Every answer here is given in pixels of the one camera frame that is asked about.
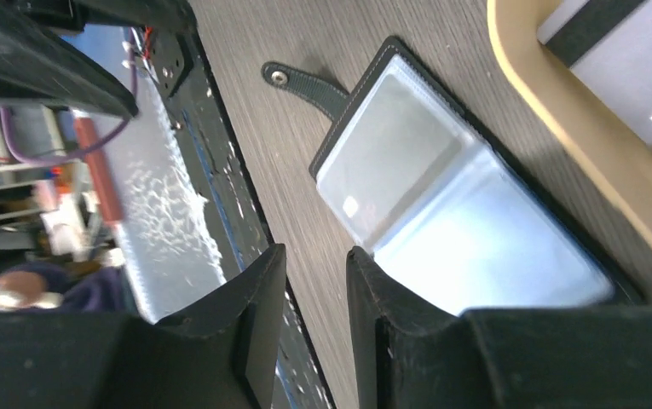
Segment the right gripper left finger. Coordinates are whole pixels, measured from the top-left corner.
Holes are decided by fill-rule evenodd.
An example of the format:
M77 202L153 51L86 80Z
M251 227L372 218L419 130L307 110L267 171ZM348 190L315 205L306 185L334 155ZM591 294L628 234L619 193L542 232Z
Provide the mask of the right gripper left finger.
M286 286L270 245L234 279L142 337L135 408L269 408Z

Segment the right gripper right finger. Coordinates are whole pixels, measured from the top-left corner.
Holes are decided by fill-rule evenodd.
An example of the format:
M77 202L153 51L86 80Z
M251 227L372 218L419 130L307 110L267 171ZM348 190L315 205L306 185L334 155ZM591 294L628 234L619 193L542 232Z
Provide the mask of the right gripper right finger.
M346 256L362 408L471 408L470 328L389 277L360 247Z

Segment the black leather card holder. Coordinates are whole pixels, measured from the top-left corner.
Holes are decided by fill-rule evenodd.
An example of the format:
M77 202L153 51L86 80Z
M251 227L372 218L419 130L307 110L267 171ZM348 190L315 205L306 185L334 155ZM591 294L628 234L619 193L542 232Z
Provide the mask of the black leather card holder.
M642 304L626 270L396 36L350 91L276 61L264 81L331 120L309 174L392 279L471 308Z

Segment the white striped card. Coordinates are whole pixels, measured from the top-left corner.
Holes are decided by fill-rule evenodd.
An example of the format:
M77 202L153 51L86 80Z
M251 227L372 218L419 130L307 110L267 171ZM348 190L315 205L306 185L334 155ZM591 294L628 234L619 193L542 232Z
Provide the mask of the white striped card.
M537 38L652 146L652 0L563 1Z

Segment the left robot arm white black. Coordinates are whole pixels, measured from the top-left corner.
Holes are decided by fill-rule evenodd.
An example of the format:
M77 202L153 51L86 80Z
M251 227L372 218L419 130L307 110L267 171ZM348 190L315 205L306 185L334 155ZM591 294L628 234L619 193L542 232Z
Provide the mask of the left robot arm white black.
M75 107L133 118L133 91L33 13L0 1L0 105Z

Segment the person in striped shirt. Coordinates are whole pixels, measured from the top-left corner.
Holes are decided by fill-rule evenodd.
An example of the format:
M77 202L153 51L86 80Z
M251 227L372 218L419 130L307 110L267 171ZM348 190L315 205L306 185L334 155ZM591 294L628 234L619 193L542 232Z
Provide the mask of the person in striped shirt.
M124 279L115 267L101 267L77 279L74 272L51 262L25 262L0 273L0 290L20 299L16 312L46 313L37 301L45 293L61 296L57 312L125 311Z

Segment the beige oval tray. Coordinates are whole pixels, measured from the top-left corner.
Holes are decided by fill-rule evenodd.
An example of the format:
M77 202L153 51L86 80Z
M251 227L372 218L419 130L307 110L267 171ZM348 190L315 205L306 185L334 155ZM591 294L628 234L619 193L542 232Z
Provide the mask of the beige oval tray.
M488 35L511 86L580 167L566 199L652 302L652 149L537 40L554 1L490 1Z

